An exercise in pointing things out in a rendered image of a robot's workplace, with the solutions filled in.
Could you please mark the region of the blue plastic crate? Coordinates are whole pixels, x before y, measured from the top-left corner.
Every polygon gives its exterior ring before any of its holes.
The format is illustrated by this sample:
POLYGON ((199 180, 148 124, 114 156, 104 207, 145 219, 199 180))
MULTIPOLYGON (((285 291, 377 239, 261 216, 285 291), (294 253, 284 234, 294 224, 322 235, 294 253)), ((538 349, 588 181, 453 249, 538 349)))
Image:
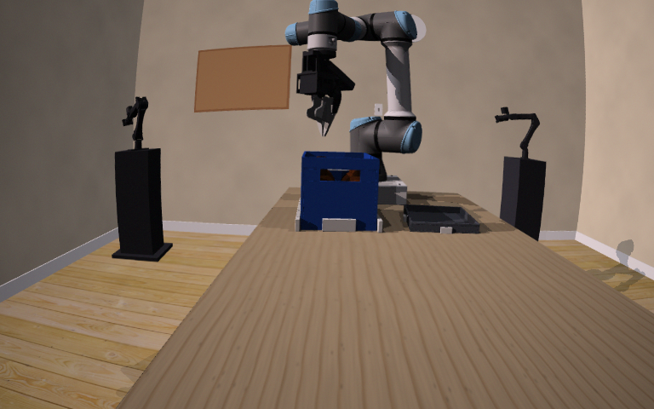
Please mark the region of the blue plastic crate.
POLYGON ((376 231, 379 163, 368 153, 305 151, 301 230, 322 230, 323 218, 336 218, 356 219, 356 231, 376 231), (330 170, 335 181, 320 181, 320 170, 330 170), (340 181, 349 170, 360 170, 360 181, 340 181))

